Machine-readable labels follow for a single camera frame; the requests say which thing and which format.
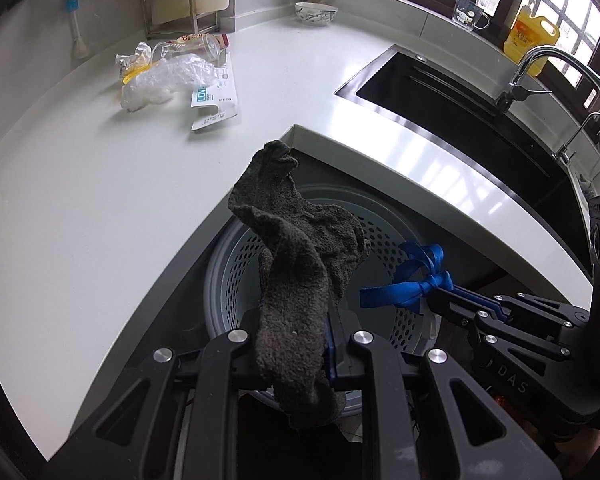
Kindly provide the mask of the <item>dark grey cloth rag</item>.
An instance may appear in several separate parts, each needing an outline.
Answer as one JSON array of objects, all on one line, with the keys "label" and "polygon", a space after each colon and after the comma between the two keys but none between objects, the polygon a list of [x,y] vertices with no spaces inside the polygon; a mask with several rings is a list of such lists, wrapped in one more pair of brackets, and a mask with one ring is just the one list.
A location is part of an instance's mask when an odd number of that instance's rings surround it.
[{"label": "dark grey cloth rag", "polygon": [[324,370],[328,309],[368,255],[354,214],[302,197],[298,162],[282,141],[265,144],[235,183],[228,208],[260,238],[261,299],[256,360],[278,405],[335,419],[346,405]]}]

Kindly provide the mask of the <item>blue ribbon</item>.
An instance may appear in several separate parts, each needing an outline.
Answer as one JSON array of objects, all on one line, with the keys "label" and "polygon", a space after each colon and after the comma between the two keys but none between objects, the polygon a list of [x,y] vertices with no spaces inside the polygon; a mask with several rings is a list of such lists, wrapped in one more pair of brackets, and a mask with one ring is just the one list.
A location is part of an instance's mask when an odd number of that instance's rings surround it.
[{"label": "blue ribbon", "polygon": [[444,251],[440,245],[404,242],[399,248],[407,259],[396,267],[391,284],[360,289],[361,309],[393,306],[419,314],[420,300],[430,292],[454,290],[451,274],[442,269]]}]

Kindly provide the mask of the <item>white product packaging card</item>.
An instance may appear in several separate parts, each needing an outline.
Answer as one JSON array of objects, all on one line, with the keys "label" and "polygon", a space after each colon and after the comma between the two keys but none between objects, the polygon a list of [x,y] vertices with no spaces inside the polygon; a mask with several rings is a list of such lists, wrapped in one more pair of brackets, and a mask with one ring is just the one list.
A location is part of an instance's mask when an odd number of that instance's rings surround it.
[{"label": "white product packaging card", "polygon": [[207,88],[192,94],[190,108],[194,112],[193,132],[224,122],[238,114],[238,99],[233,65],[230,58],[218,68],[218,79]]}]

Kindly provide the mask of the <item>clear plastic bag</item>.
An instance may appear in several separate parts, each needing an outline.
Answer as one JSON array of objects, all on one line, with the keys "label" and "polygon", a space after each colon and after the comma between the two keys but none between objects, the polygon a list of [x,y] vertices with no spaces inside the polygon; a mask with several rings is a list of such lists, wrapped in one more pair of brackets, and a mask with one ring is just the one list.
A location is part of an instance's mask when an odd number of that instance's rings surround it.
[{"label": "clear plastic bag", "polygon": [[122,84],[120,105],[133,113],[170,101],[175,93],[209,87],[217,79],[216,67],[196,54],[163,58]]}]

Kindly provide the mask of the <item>red patterned snack bag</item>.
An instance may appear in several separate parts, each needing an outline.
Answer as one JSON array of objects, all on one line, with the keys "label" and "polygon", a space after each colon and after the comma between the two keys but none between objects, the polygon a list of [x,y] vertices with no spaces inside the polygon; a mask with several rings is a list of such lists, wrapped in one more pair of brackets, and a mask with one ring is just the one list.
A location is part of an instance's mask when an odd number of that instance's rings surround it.
[{"label": "red patterned snack bag", "polygon": [[225,50],[230,45],[227,34],[187,34],[178,37],[174,42],[186,48],[218,47],[220,50]]}]

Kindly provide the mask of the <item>grid paper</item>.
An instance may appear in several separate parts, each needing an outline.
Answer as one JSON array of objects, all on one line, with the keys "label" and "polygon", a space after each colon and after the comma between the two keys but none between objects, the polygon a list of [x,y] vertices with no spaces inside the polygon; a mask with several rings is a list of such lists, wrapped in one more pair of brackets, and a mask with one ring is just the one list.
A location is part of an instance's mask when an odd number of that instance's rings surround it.
[{"label": "grid paper", "polygon": [[116,65],[120,79],[127,84],[133,77],[143,73],[152,64],[152,49],[149,44],[140,42],[132,54],[117,54]]}]

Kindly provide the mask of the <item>grey perforated trash bin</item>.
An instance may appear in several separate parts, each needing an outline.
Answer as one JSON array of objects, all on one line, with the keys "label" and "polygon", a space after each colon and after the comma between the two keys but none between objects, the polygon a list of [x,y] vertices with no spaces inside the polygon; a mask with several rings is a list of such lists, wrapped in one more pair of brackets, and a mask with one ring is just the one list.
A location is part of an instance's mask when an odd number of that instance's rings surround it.
[{"label": "grey perforated trash bin", "polygon": [[[407,260],[404,242],[418,242],[419,235],[395,209],[380,198],[336,184],[302,185],[302,196],[314,204],[333,204],[347,209],[360,222],[370,252],[350,279],[340,308],[353,311],[366,330],[384,337],[396,350],[416,356],[431,349],[440,330],[440,316],[425,300],[417,312],[385,306],[363,309],[360,290],[393,283],[398,266]],[[252,229],[230,217],[213,248],[204,278],[204,320],[211,338],[234,330],[245,312],[259,305],[258,258],[263,244]]]}]

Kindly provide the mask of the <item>chrome small faucet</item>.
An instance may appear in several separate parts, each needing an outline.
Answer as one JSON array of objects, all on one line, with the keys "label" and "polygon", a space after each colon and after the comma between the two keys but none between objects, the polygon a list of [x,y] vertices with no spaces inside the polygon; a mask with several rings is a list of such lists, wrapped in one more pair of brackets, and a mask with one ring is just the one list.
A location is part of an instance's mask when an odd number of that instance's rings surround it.
[{"label": "chrome small faucet", "polygon": [[[595,125],[598,125],[595,134],[588,133],[588,127],[592,122],[594,122]],[[580,138],[580,136],[582,136],[585,141],[588,141],[589,144],[596,147],[598,157],[600,158],[600,112],[591,112],[585,117],[585,120],[580,123],[577,130],[565,140],[564,143],[560,144],[560,147],[553,154],[554,159],[558,160],[558,162],[562,162],[564,165],[569,165],[574,156],[574,153],[570,153],[569,150],[572,148],[572,144],[576,142],[577,138]]]}]

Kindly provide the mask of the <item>black sink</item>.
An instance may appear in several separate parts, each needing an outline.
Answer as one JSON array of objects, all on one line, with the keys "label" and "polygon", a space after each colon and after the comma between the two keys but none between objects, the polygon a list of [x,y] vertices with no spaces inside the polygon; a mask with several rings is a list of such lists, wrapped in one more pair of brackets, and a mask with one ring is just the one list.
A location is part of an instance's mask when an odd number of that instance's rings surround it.
[{"label": "black sink", "polygon": [[477,170],[539,221],[587,278],[592,276],[586,213],[567,169],[486,94],[395,44],[336,95],[413,129]]}]

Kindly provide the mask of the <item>chrome tall faucet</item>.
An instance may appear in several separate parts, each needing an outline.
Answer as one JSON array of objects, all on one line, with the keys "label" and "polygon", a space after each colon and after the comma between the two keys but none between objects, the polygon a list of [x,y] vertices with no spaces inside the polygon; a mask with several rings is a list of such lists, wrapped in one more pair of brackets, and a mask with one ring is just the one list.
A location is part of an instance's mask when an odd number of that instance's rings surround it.
[{"label": "chrome tall faucet", "polygon": [[541,73],[538,79],[541,88],[528,89],[524,86],[524,82],[530,78],[530,68],[536,62],[546,61],[548,58],[558,58],[558,60],[565,62],[580,76],[580,83],[583,84],[583,88],[588,91],[594,90],[600,98],[599,73],[596,73],[588,64],[579,61],[574,55],[555,46],[543,44],[528,50],[518,63],[515,73],[494,101],[494,105],[499,112],[506,113],[513,102],[525,101],[529,96],[551,94],[573,117],[584,114],[583,101],[586,96],[581,96],[564,76],[558,74],[555,67],[547,65],[548,73]]}]

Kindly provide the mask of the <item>yellow oil bottle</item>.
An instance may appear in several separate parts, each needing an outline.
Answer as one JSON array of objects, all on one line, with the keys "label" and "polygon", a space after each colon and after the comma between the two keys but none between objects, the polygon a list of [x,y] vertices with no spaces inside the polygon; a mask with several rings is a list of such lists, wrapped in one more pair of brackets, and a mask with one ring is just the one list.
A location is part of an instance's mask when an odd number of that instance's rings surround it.
[{"label": "yellow oil bottle", "polygon": [[503,44],[503,52],[515,63],[537,46],[554,46],[560,36],[559,28],[543,15],[533,15],[531,6],[522,6]]}]

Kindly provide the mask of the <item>white patterned bowl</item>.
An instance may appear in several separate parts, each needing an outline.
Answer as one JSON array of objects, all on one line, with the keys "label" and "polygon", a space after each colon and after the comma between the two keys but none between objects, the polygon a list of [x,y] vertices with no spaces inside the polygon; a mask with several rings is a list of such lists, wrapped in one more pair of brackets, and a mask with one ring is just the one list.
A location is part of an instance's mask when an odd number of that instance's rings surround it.
[{"label": "white patterned bowl", "polygon": [[294,14],[298,20],[307,25],[326,26],[332,24],[338,9],[324,3],[300,1],[294,4]]}]

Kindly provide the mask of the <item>glass mug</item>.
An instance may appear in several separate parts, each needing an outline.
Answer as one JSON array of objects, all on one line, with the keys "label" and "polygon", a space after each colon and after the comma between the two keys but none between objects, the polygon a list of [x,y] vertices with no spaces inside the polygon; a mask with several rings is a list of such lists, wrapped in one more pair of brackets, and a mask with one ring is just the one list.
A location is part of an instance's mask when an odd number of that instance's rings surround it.
[{"label": "glass mug", "polygon": [[483,8],[471,0],[455,0],[452,21],[467,30],[483,30],[491,23]]}]

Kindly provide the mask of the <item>steel cutting board rack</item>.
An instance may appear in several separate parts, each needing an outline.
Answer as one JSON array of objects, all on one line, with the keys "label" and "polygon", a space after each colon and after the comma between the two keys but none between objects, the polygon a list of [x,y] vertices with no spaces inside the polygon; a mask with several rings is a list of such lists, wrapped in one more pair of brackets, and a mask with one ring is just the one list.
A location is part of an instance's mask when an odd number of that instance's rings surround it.
[{"label": "steel cutting board rack", "polygon": [[148,40],[220,30],[219,12],[198,12],[196,0],[140,0],[140,5]]}]

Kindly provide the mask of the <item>blue white bottle brush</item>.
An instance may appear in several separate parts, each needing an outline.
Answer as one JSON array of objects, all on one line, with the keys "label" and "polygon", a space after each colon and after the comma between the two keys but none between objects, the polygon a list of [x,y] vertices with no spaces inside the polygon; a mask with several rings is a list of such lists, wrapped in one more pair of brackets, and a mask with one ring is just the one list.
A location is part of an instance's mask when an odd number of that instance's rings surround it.
[{"label": "blue white bottle brush", "polygon": [[65,10],[69,17],[72,39],[72,57],[75,60],[85,60],[90,55],[90,51],[88,50],[80,31],[78,22],[79,8],[78,0],[65,0]]}]

